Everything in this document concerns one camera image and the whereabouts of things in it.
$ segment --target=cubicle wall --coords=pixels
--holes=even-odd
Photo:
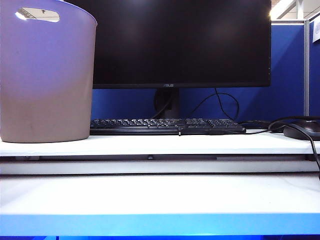
[[[320,40],[313,43],[314,21],[310,21],[309,101],[310,115],[320,116]]]
[[[238,121],[304,114],[304,24],[272,24],[271,35],[271,86],[218,88],[238,99]],[[181,89],[181,116],[225,118],[216,97],[190,115],[199,102],[213,93],[212,88]],[[155,89],[94,89],[91,118],[150,118],[155,113],[154,94]],[[234,116],[236,104],[232,98],[221,99],[225,111]]]

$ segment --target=monitor stand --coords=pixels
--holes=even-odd
[[[157,119],[177,119],[180,117],[180,93],[179,88],[159,88],[154,95],[154,108],[161,111],[170,101],[167,107],[156,117]]]

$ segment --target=mouse cable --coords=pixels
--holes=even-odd
[[[293,127],[293,126],[290,126],[289,124],[283,124],[282,126],[279,126],[277,128],[274,128],[272,129],[272,125],[274,125],[275,123],[278,123],[280,121],[283,121],[283,120],[292,120],[292,119],[303,119],[303,120],[319,120],[320,117],[319,116],[290,116],[290,117],[282,117],[282,118],[279,118],[273,122],[270,123],[269,125],[269,129],[266,129],[266,130],[263,130],[263,131],[256,131],[256,132],[232,132],[232,131],[229,131],[229,133],[232,133],[232,134],[239,134],[239,135],[254,135],[254,134],[261,134],[261,133],[266,133],[266,132],[272,132],[272,131],[277,131],[279,129],[282,129],[284,127],[288,127],[288,128],[291,128],[291,129],[295,129],[297,130],[298,132],[300,132],[302,135],[304,135],[307,140],[310,141],[311,143],[311,148],[312,148],[312,152],[313,152],[313,156],[314,156],[314,159],[315,159],[315,162],[319,168],[319,180],[320,180],[320,158],[319,158],[319,155],[317,153],[317,149],[316,149],[316,146],[315,146],[315,142],[314,140],[311,138],[311,136],[309,136],[308,134],[306,134],[304,131],[296,128],[296,127]]]
[[[233,121],[234,121],[234,119],[237,119],[238,116],[239,116],[239,110],[240,110],[240,105],[239,105],[238,100],[237,100],[234,96],[232,96],[231,94],[229,94],[229,93],[225,93],[225,92],[219,92],[219,93],[218,93],[216,88],[215,88],[215,90],[216,90],[216,93],[211,94],[211,95],[207,96],[205,99],[203,99],[187,116],[190,117],[190,116],[191,116],[206,100],[208,100],[209,98],[211,98],[211,97],[213,97],[213,96],[226,95],[226,96],[231,97],[231,98],[235,101],[235,103],[236,103],[236,113],[235,113],[234,118],[232,119],[229,115],[227,115],[227,114],[225,113],[225,111],[224,111],[224,109],[223,109],[223,107],[222,107],[221,99],[220,99],[220,97],[219,97],[218,100],[219,100],[219,104],[220,104],[221,110],[222,110],[222,112],[223,112],[229,119],[231,119],[231,120],[233,120]]]
[[[263,121],[263,120],[250,120],[250,121],[241,121],[238,122],[240,125],[244,124],[251,124],[251,126],[246,127],[246,129],[269,129],[270,121]]]

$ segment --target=bin handle hole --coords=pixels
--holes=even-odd
[[[56,11],[43,8],[21,7],[16,13],[16,17],[21,20],[40,20],[51,23],[60,21],[60,16]]]

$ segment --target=monitor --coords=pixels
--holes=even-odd
[[[271,0],[67,0],[97,20],[93,88],[270,85]]]

